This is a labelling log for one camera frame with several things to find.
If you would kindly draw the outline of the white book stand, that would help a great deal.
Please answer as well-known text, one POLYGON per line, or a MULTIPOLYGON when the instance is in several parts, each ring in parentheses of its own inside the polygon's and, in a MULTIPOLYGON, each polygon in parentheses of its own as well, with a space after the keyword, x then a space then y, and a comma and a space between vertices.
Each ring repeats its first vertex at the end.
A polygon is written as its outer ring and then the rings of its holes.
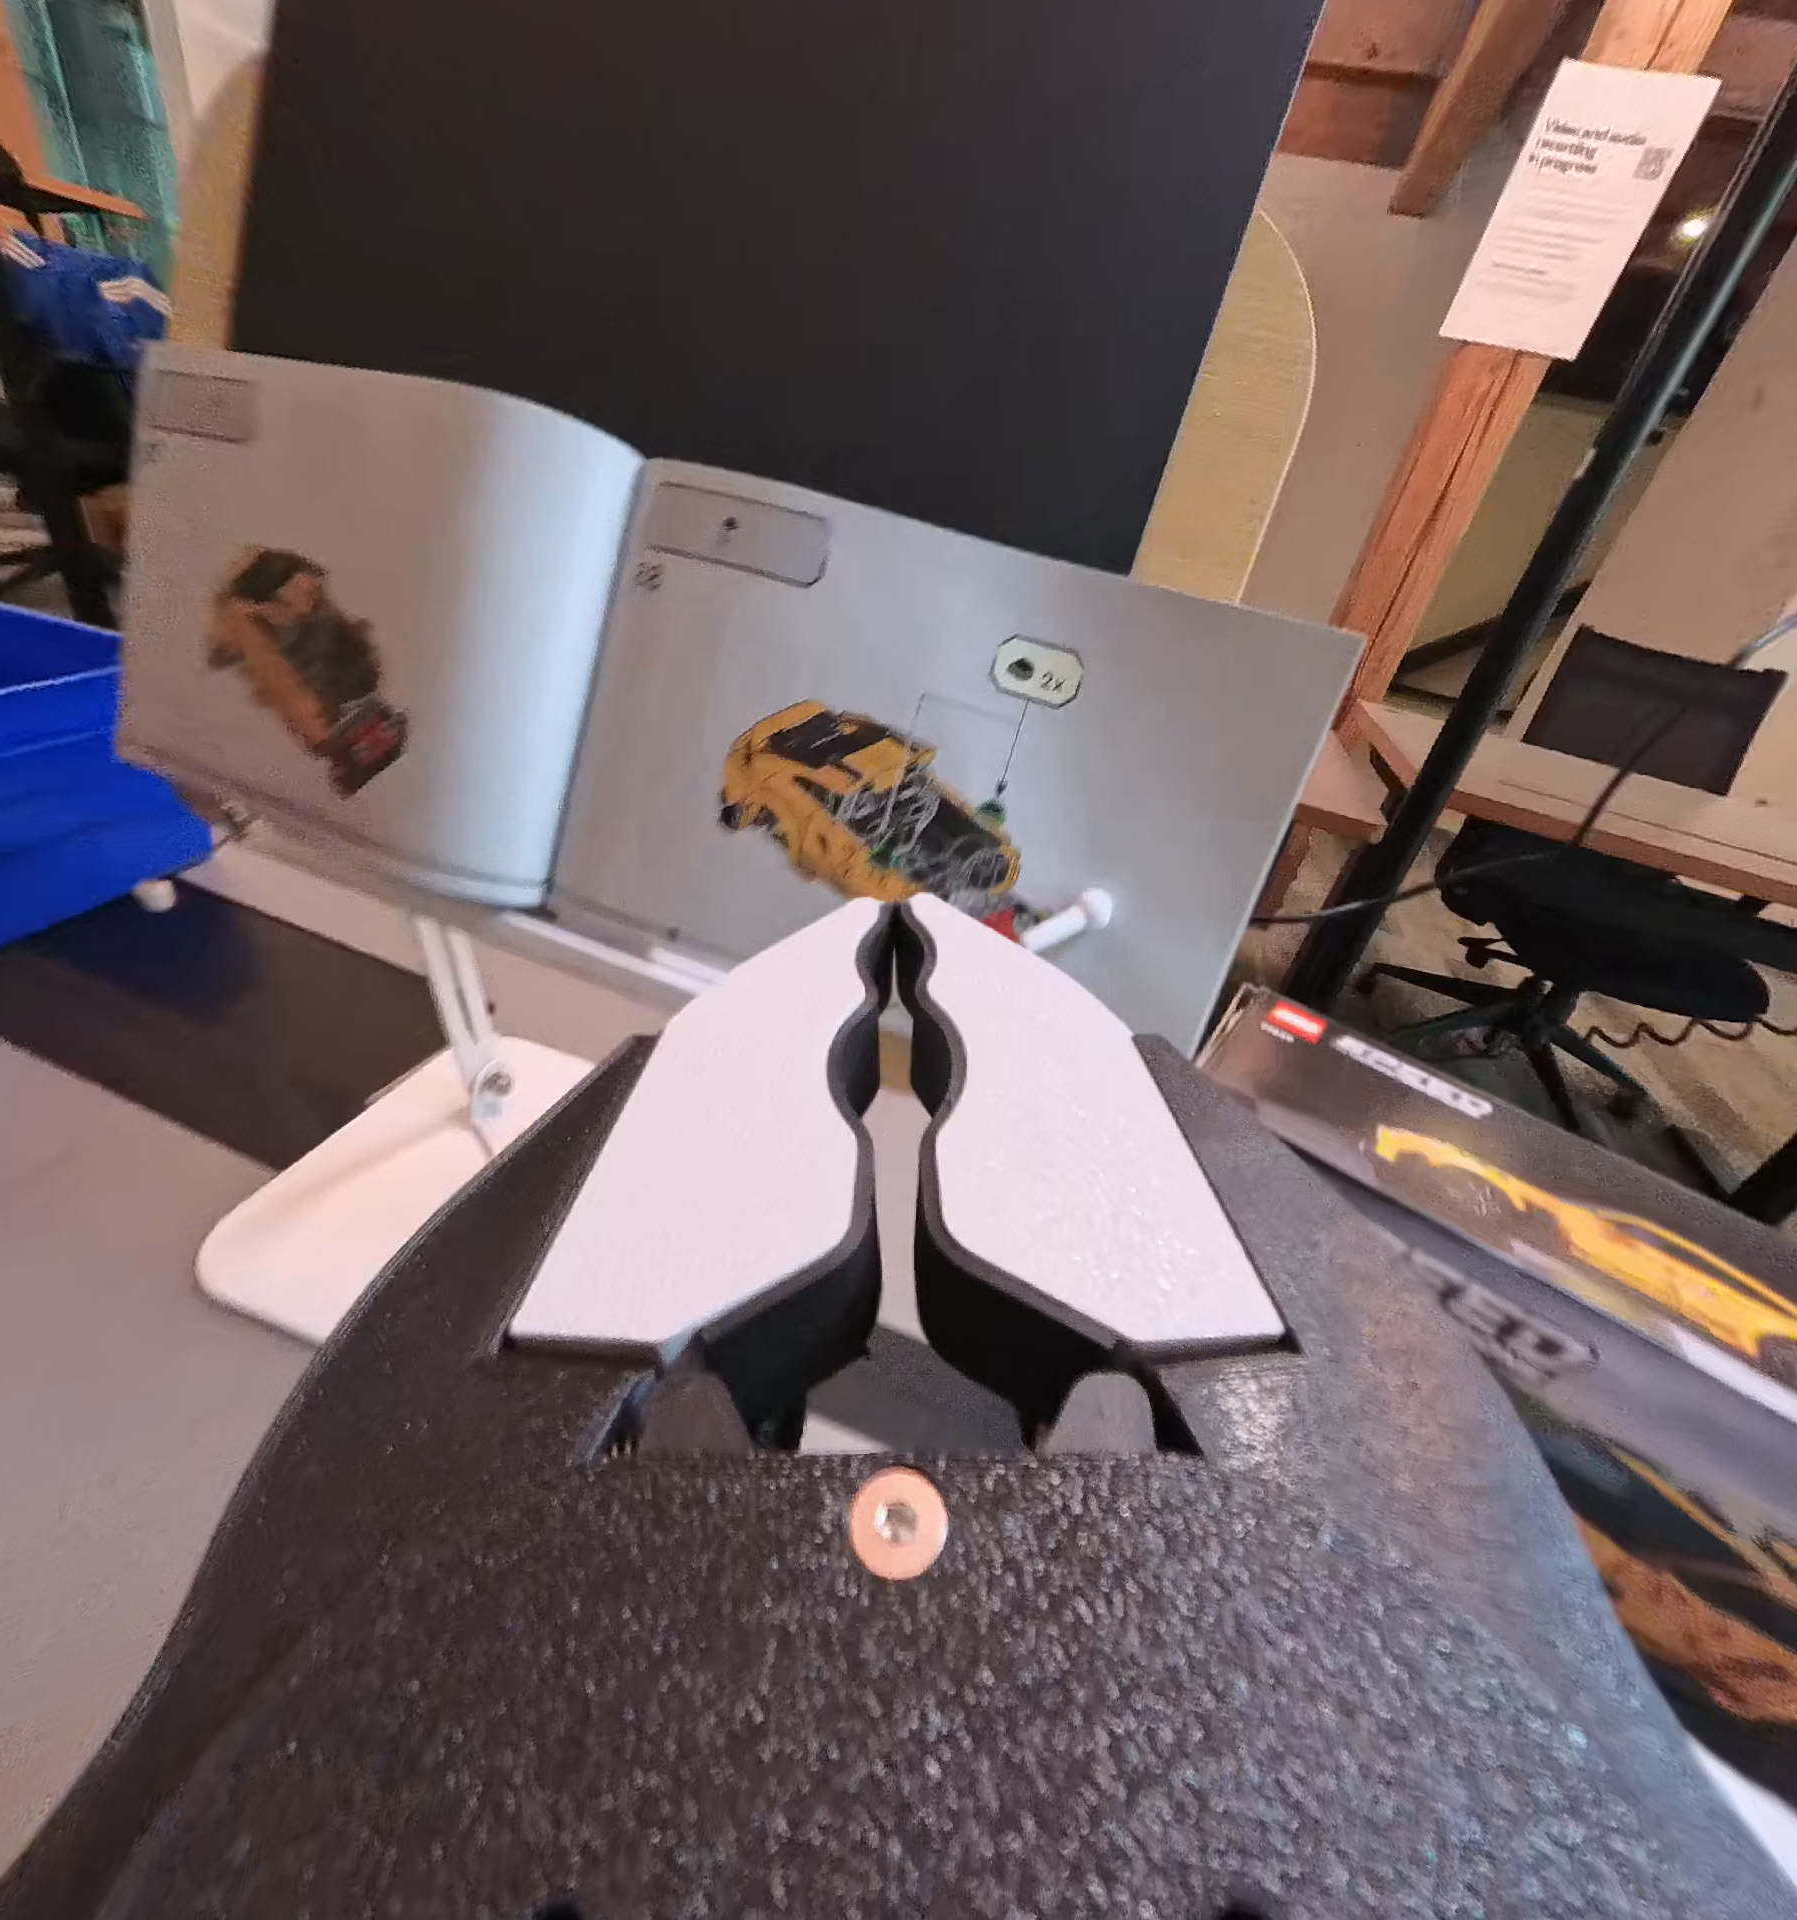
POLYGON ((372 1092, 362 1117, 340 1121, 331 1142, 289 1149, 288 1171, 199 1240, 207 1295, 308 1342, 319 1342, 375 1270, 611 1048, 601 1039, 573 1055, 502 1033, 486 958, 548 973, 624 1028, 635 1028, 635 1012, 668 1020, 728 981, 728 965, 648 936, 594 940, 538 915, 428 900, 380 874, 346 877, 326 847, 283 840, 238 811, 213 825, 213 853, 183 877, 423 973, 438 1020, 418 1066, 372 1092))

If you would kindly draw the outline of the black panel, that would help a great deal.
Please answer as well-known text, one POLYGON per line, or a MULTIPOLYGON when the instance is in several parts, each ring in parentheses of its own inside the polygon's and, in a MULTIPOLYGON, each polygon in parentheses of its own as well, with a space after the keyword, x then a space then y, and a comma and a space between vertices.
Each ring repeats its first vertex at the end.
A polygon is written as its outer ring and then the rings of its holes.
POLYGON ((288 0, 229 342, 1133 572, 1320 19, 288 0))

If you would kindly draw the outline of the blue striped garment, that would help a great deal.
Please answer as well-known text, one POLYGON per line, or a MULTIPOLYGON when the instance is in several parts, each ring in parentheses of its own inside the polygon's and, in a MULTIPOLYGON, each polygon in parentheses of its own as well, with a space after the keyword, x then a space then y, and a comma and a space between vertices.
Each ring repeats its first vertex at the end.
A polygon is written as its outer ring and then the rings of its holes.
POLYGON ((54 358, 133 375, 147 345, 168 342, 171 300, 143 260, 8 224, 0 276, 17 323, 54 358))

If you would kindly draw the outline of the blue plastic bin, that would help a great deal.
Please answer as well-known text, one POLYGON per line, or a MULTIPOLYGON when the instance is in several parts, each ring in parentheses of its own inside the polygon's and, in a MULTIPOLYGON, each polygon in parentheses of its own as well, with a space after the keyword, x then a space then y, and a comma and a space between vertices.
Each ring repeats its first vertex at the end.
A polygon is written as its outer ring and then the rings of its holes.
POLYGON ((117 746, 121 648, 0 602, 0 947, 213 853, 207 813, 117 746))

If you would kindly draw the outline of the white paper notice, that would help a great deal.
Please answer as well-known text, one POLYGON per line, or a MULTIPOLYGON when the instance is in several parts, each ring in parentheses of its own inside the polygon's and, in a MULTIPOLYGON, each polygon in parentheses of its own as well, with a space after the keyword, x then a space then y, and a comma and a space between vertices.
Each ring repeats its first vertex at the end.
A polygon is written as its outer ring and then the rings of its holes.
POLYGON ((1718 95, 1718 76, 1564 58, 1439 339, 1572 361, 1718 95))

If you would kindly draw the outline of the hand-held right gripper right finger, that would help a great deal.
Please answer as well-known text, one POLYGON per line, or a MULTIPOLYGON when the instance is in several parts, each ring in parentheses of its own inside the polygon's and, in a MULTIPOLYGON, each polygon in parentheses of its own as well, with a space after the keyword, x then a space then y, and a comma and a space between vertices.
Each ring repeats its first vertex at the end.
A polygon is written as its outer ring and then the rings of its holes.
POLYGON ((916 1142, 913 1303, 1033 1451, 1201 1451, 1169 1369, 1291 1321, 1139 1036, 938 900, 896 907, 916 1142))

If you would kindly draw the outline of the lego instruction booklet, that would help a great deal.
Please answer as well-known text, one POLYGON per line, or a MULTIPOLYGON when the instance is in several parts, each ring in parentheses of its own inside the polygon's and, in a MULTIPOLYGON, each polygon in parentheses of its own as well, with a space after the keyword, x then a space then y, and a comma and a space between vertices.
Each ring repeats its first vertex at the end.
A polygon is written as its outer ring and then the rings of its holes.
POLYGON ((486 389, 152 345, 121 746, 411 896, 728 973, 843 900, 1191 1046, 1363 643, 486 389))

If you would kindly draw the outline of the black metal pole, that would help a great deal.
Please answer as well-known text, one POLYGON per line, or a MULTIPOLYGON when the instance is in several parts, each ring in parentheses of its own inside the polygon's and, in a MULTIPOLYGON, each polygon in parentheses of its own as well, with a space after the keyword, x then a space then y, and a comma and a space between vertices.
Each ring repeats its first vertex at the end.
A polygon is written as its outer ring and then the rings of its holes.
POLYGON ((1581 462, 1581 472, 1564 489, 1533 560, 1526 563, 1493 632, 1480 643, 1477 665, 1449 710, 1432 757, 1422 761, 1412 783, 1393 803, 1385 837, 1348 857, 1335 877, 1332 904, 1307 922, 1307 940, 1285 973, 1285 992, 1329 1012, 1356 973, 1385 918, 1405 896, 1405 883, 1432 831, 1449 813, 1462 772, 1480 751, 1519 665, 1533 656, 1564 602, 1564 589, 1576 579, 1591 533, 1610 515, 1654 432, 1667 424, 1669 400, 1686 382, 1698 348, 1719 328, 1731 300, 1751 271, 1795 186, 1797 58, 1775 95, 1775 108, 1751 137, 1751 151, 1725 192, 1708 238, 1672 283, 1672 296, 1650 342, 1640 345, 1619 400, 1610 407, 1589 457, 1581 462))

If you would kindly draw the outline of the black lego set box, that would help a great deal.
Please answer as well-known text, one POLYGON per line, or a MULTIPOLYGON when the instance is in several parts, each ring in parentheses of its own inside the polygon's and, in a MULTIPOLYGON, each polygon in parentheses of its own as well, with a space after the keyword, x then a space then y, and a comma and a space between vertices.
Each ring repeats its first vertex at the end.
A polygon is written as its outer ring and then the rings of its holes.
POLYGON ((1271 990, 1201 1066, 1405 1244, 1672 1716, 1797 1808, 1797 1240, 1271 990))

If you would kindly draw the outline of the wooden post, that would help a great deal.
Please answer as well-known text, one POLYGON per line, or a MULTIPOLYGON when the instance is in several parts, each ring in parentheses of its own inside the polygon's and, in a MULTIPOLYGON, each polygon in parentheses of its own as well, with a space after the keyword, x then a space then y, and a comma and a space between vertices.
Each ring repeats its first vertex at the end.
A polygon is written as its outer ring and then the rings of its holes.
MULTIPOLYGON (((1433 209, 1539 58, 1539 26, 1519 26, 1519 11, 1526 4, 1477 4, 1393 198, 1398 212, 1433 209)), ((1731 11, 1731 0, 1610 0, 1586 58, 1686 76, 1702 68, 1731 11)), ((1544 352, 1510 345, 1464 342, 1449 352, 1335 602, 1335 625, 1367 639, 1343 710, 1379 701, 1402 670, 1544 372, 1544 352)))

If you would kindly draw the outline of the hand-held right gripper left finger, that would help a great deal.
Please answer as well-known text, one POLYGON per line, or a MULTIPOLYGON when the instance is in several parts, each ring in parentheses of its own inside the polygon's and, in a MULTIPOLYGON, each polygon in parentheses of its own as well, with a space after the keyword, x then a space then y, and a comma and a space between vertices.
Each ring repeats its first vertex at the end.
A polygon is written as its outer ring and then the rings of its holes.
POLYGON ((848 900, 745 958, 648 1046, 513 1308, 538 1352, 678 1364, 795 1448, 881 1318, 881 1015, 893 907, 848 900))

